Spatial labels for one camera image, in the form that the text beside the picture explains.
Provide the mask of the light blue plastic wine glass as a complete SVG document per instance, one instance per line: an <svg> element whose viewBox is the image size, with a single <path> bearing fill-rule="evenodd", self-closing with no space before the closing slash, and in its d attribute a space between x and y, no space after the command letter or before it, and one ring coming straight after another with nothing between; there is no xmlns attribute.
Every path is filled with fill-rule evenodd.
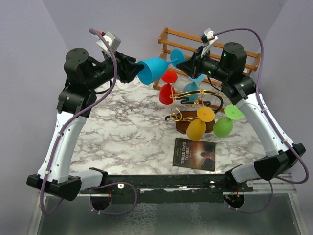
<svg viewBox="0 0 313 235"><path fill-rule="evenodd" d="M201 74L200 76L198 76L195 79L192 79L190 76L188 78L191 80L191 82L188 83L184 87L184 89L183 89L184 93L199 90L198 83L202 82L204 80L205 76L204 76L204 74ZM197 94L189 95L187 98L189 99L189 102L194 103L194 101L198 98L198 95Z"/></svg>

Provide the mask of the clear wine glass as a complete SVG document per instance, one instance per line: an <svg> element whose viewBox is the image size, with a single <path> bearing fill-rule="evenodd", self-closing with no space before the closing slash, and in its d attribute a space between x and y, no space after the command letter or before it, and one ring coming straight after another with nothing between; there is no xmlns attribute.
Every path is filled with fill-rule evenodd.
<svg viewBox="0 0 313 235"><path fill-rule="evenodd" d="M211 86L217 91L217 93L219 93L220 95L223 95L220 83L217 81L212 81L211 82Z"/></svg>

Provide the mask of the red plastic wine glass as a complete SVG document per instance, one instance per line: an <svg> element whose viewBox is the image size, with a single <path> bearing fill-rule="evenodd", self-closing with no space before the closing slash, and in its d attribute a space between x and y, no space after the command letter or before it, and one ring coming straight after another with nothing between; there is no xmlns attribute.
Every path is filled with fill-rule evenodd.
<svg viewBox="0 0 313 235"><path fill-rule="evenodd" d="M177 81L177 79L177 74L170 70L168 70L161 78L161 80L165 83L159 93L159 101L162 104L169 105L173 103L173 99L170 96L175 93L175 89L172 85Z"/></svg>

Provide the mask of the gold wire wine glass rack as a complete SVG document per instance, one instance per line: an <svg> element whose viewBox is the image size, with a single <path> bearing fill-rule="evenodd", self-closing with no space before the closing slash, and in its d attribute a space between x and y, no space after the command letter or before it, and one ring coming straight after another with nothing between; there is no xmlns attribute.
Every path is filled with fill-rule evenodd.
<svg viewBox="0 0 313 235"><path fill-rule="evenodd" d="M197 94L198 98L194 103L189 102L189 95ZM215 113L215 119L206 123L206 133L213 132L213 126L217 122L218 113L224 112L224 97L217 92L208 90L195 90L185 93L174 93L170 96L173 99L170 113L165 116L165 121L173 121L176 130L182 134L186 134L186 129L190 122L197 119L196 111L201 106L210 107Z"/></svg>

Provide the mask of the yellow plastic wine glass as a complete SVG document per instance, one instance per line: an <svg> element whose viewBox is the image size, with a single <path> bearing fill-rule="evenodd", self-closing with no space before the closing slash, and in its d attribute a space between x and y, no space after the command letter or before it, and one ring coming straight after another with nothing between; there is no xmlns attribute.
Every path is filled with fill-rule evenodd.
<svg viewBox="0 0 313 235"><path fill-rule="evenodd" d="M190 122L186 129L186 134L189 139L198 141L206 132L206 123L215 119L214 111L207 106L201 106L196 111L197 119Z"/></svg>

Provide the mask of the green plastic wine glass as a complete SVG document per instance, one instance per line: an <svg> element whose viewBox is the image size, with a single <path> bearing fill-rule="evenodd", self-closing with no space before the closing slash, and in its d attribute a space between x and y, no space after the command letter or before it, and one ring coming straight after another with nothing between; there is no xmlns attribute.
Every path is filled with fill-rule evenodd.
<svg viewBox="0 0 313 235"><path fill-rule="evenodd" d="M235 105L227 105L224 109L225 117L220 118L213 126L213 133L219 138L227 138L233 130L233 121L244 115Z"/></svg>

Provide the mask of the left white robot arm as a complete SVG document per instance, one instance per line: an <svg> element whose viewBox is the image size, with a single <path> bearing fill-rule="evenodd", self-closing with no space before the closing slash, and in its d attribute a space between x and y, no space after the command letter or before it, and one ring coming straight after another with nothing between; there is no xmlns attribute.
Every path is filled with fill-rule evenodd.
<svg viewBox="0 0 313 235"><path fill-rule="evenodd" d="M108 181L99 171L90 170L91 183L86 173L71 176L69 165L82 127L93 105L98 104L95 89L116 79L117 59L98 62L83 48L75 48L66 54L64 70L67 80L58 97L57 121L46 158L36 174L29 175L28 186L40 189L61 199L72 201L85 188L92 187L97 193L107 190Z"/></svg>

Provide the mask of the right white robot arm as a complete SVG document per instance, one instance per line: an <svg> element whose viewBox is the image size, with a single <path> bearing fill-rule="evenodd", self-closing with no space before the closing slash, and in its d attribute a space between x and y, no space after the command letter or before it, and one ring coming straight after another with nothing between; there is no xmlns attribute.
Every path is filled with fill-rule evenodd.
<svg viewBox="0 0 313 235"><path fill-rule="evenodd" d="M279 126L252 78L244 75L247 53L241 44L226 43L220 59L211 58L205 47L200 46L186 59L184 54L174 49L170 53L170 63L192 78L204 74L222 83L222 92L231 103L243 113L259 137L266 156L250 164L242 164L229 170L225 176L225 187L229 191L238 190L244 181L278 178L290 169L306 149L302 143L295 144Z"/></svg>

